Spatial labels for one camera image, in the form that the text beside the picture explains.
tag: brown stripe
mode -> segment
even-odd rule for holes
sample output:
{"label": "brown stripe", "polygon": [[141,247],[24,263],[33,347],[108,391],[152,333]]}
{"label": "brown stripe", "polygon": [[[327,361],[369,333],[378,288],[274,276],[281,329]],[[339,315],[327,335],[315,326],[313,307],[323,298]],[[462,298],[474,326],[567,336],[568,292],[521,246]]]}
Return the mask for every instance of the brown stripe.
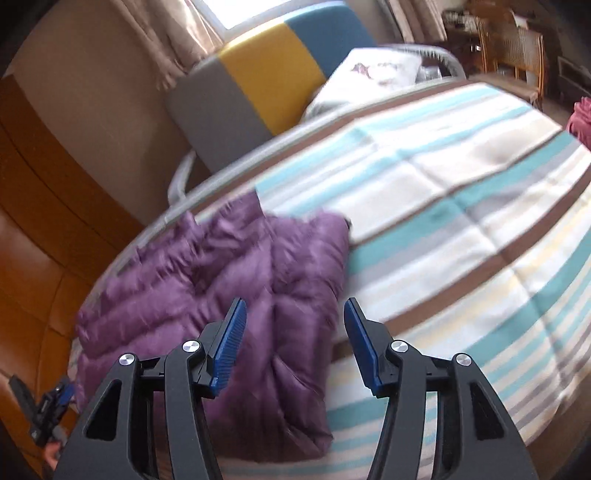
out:
{"label": "brown stripe", "polygon": [[[568,212],[577,199],[585,191],[591,181],[591,167],[587,168],[583,176],[530,230],[507,245],[503,250],[490,257],[478,268],[472,270],[453,285],[442,290],[429,300],[413,307],[406,312],[388,319],[385,324],[395,336],[412,328],[432,316],[438,314],[465,295],[476,290],[483,283],[490,280],[507,266],[511,265],[521,255],[540,241],[554,225]],[[333,347],[333,362],[345,356],[352,355],[348,340],[343,340]]]}
{"label": "brown stripe", "polygon": [[[560,135],[563,131],[562,130],[558,130],[554,135],[552,135],[548,140],[542,142],[539,145],[536,145],[534,148],[532,148],[531,150],[528,150],[527,153],[524,153],[523,155],[517,157],[513,162],[511,162],[510,164],[508,164],[505,167],[505,170],[508,170],[509,168],[513,167],[514,165],[517,165],[520,161],[523,161],[524,159],[526,159],[527,157],[529,157],[532,153],[546,147],[550,142],[552,142],[552,140],[554,140],[558,135]],[[437,197],[433,197],[429,202],[427,202],[425,205],[423,205],[422,207],[420,207],[418,210],[409,213],[408,215],[402,217],[401,219],[395,220],[392,223],[389,223],[388,225],[384,226],[381,230],[379,230],[378,232],[373,233],[372,235],[370,235],[367,238],[364,238],[363,240],[361,240],[360,242],[358,242],[357,244],[355,244],[355,246],[353,248],[351,248],[351,251],[355,250],[356,248],[360,247],[361,245],[365,245],[370,243],[372,240],[375,240],[377,237],[383,235],[384,233],[388,232],[389,230],[397,227],[398,225],[404,223],[404,222],[408,222],[412,217],[418,216],[419,214],[423,213],[425,210],[427,210],[429,207],[431,207],[432,205],[434,205],[435,203],[439,202],[439,200],[441,200],[444,196],[445,197],[449,197],[451,195],[454,195],[455,193],[457,193],[459,190],[462,190],[463,188],[469,186],[469,185],[473,185],[475,183],[478,183],[479,181],[485,180],[487,178],[493,177],[494,175],[497,175],[498,173],[505,171],[505,170],[499,170],[496,171],[494,173],[491,173],[490,175],[486,175],[480,179],[471,181],[470,183],[463,183],[461,185],[456,185],[454,188],[452,188],[451,190],[448,190],[447,192],[444,192],[444,195],[442,196],[437,196]]]}
{"label": "brown stripe", "polygon": [[437,85],[435,87],[421,90],[420,92],[410,93],[408,95],[400,96],[397,98],[392,99],[389,102],[382,103],[380,105],[374,105],[367,108],[360,109],[358,111],[349,113],[348,115],[343,115],[337,121],[332,124],[326,125],[321,130],[317,131],[316,133],[310,135],[309,137],[303,139],[301,142],[287,148],[284,151],[279,152],[277,155],[267,158],[265,161],[259,163],[251,170],[244,172],[240,177],[232,180],[223,188],[219,189],[218,191],[212,193],[209,197],[207,197],[202,203],[196,206],[193,209],[193,213],[197,214],[207,207],[209,207],[212,203],[219,200],[220,198],[226,196],[227,194],[231,193],[233,190],[237,189],[241,185],[245,184],[247,181],[252,180],[257,175],[260,175],[265,170],[274,167],[280,161],[285,160],[292,155],[297,154],[298,152],[304,150],[305,148],[313,145],[320,140],[328,137],[330,134],[336,132],[338,129],[343,128],[345,125],[351,123],[353,120],[358,118],[362,118],[364,116],[372,115],[373,113],[381,112],[383,110],[387,110],[390,108],[396,108],[402,105],[406,105],[407,103],[416,102],[423,98],[437,95],[438,93],[447,92],[448,90],[453,90],[456,88],[464,87],[471,83],[470,80],[458,80],[456,82],[445,83],[443,85]]}

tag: metal screw cap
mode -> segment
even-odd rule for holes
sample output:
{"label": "metal screw cap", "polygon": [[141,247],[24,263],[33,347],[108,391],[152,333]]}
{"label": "metal screw cap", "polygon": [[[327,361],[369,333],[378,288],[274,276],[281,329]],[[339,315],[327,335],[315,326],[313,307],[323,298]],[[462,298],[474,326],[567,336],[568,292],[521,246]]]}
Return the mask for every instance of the metal screw cap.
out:
{"label": "metal screw cap", "polygon": [[408,350],[408,344],[402,340],[394,340],[390,344],[390,348],[398,353],[404,353]]}
{"label": "metal screw cap", "polygon": [[456,357],[456,362],[460,365],[463,365],[464,367],[467,367],[472,363],[472,358],[467,356],[465,353],[460,353],[460,355]]}
{"label": "metal screw cap", "polygon": [[121,365],[131,365],[134,363],[135,357],[132,353],[124,353],[119,357],[119,363]]}
{"label": "metal screw cap", "polygon": [[183,350],[185,352],[196,352],[201,348],[201,343],[197,340],[188,340],[187,342],[183,343]]}

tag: pink cloth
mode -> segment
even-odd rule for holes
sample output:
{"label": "pink cloth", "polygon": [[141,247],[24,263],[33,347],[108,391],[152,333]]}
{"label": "pink cloth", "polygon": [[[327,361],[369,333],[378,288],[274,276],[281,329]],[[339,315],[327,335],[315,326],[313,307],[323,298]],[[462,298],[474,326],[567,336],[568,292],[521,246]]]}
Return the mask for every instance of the pink cloth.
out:
{"label": "pink cloth", "polygon": [[566,130],[591,150],[591,98],[583,97],[575,103]]}

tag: headboard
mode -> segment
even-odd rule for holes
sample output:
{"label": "headboard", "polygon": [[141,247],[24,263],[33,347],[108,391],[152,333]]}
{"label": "headboard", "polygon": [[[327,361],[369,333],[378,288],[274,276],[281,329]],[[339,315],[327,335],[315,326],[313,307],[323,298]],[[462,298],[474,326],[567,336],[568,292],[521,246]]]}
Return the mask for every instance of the headboard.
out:
{"label": "headboard", "polygon": [[353,48],[376,44],[342,1],[267,22],[199,63],[167,108],[212,171],[297,125],[313,92]]}

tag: floor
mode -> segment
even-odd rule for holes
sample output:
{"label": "floor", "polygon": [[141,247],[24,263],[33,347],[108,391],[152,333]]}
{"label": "floor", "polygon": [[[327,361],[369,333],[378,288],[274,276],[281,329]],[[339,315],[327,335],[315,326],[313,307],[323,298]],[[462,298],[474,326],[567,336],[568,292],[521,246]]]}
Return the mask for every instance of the floor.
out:
{"label": "floor", "polygon": [[568,109],[555,100],[545,98],[543,103],[543,112],[557,124],[565,128],[569,121],[570,115],[573,113],[573,110]]}

